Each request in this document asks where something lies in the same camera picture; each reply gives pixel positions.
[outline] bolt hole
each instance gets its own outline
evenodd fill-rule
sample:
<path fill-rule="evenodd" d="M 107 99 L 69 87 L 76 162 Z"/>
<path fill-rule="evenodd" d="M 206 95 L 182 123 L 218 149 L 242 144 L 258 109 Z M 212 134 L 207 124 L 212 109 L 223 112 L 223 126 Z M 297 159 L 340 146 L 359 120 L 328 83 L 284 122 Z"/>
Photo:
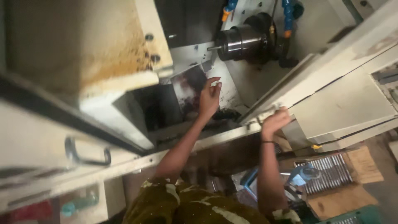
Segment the bolt hole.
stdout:
<path fill-rule="evenodd" d="M 151 55 L 150 56 L 151 61 L 153 61 L 154 63 L 157 63 L 158 61 L 160 61 L 160 56 L 159 55 Z"/>
<path fill-rule="evenodd" d="M 145 35 L 145 40 L 146 41 L 152 41 L 153 40 L 153 34 L 152 33 L 146 34 Z"/>

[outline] metal handle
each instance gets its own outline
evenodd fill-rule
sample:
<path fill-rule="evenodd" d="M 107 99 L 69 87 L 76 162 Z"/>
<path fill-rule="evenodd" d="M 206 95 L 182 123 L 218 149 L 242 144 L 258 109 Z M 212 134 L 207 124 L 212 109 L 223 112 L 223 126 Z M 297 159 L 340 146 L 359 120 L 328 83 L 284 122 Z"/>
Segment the metal handle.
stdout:
<path fill-rule="evenodd" d="M 95 160 L 87 160 L 79 157 L 76 151 L 76 144 L 73 137 L 66 137 L 65 139 L 65 153 L 66 156 L 71 159 L 75 163 L 84 164 L 84 165 L 96 165 L 96 166 L 109 166 L 111 164 L 111 152 L 108 148 L 103 150 L 105 161 L 95 161 Z"/>

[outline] fingers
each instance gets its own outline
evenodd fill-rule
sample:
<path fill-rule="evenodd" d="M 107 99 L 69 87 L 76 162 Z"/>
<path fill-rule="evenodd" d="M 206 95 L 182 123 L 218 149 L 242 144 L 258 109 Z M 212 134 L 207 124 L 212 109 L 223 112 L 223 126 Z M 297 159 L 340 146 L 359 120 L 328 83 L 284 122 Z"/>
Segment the fingers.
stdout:
<path fill-rule="evenodd" d="M 217 86 L 215 86 L 215 92 L 213 95 L 214 97 L 220 98 L 221 87 L 222 87 L 222 83 L 217 83 Z"/>
<path fill-rule="evenodd" d="M 213 78 L 207 79 L 206 84 L 203 87 L 203 89 L 206 89 L 206 88 L 209 89 L 213 82 L 216 82 L 216 81 L 218 81 L 220 79 L 221 79 L 221 77 L 213 77 Z"/>
<path fill-rule="evenodd" d="M 216 87 L 215 86 L 211 86 L 210 87 L 210 95 L 214 96 L 214 92 L 216 91 Z"/>

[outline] metal workpiece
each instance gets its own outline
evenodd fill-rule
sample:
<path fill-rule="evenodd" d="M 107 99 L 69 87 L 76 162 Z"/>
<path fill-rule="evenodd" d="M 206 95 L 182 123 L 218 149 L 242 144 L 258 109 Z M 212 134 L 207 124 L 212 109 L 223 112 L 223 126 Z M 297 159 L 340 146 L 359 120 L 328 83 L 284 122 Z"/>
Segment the metal workpiece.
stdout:
<path fill-rule="evenodd" d="M 220 31 L 214 47 L 207 50 L 217 50 L 222 61 L 245 59 L 249 63 L 266 63 L 276 59 L 276 31 L 270 34 L 270 25 L 271 16 L 267 13 L 250 16 L 243 25 Z"/>
<path fill-rule="evenodd" d="M 319 178 L 309 180 L 304 186 L 308 195 L 336 189 L 353 182 L 341 154 L 312 161 L 295 162 L 295 166 L 304 166 L 308 163 L 321 172 Z"/>

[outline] patterned shirt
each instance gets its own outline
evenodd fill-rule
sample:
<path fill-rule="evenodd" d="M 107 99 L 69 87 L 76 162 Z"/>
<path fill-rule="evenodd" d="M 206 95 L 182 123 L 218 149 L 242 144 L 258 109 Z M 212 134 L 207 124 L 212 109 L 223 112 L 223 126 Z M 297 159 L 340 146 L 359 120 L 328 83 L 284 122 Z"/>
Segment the patterned shirt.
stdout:
<path fill-rule="evenodd" d="M 277 223 L 301 224 L 293 210 L 273 212 Z M 267 224 L 256 209 L 188 183 L 145 181 L 123 224 Z"/>

